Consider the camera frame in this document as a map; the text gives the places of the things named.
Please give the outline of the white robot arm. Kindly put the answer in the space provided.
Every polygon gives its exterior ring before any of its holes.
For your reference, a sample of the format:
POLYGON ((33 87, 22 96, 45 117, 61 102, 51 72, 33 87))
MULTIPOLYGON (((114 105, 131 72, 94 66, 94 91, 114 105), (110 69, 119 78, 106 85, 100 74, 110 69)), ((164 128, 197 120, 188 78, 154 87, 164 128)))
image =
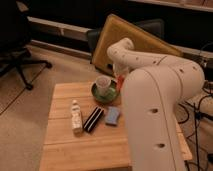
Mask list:
POLYGON ((136 52, 124 38, 107 49, 122 75, 121 105, 133 171, 186 171, 174 106, 202 90, 204 72, 192 60, 136 52))

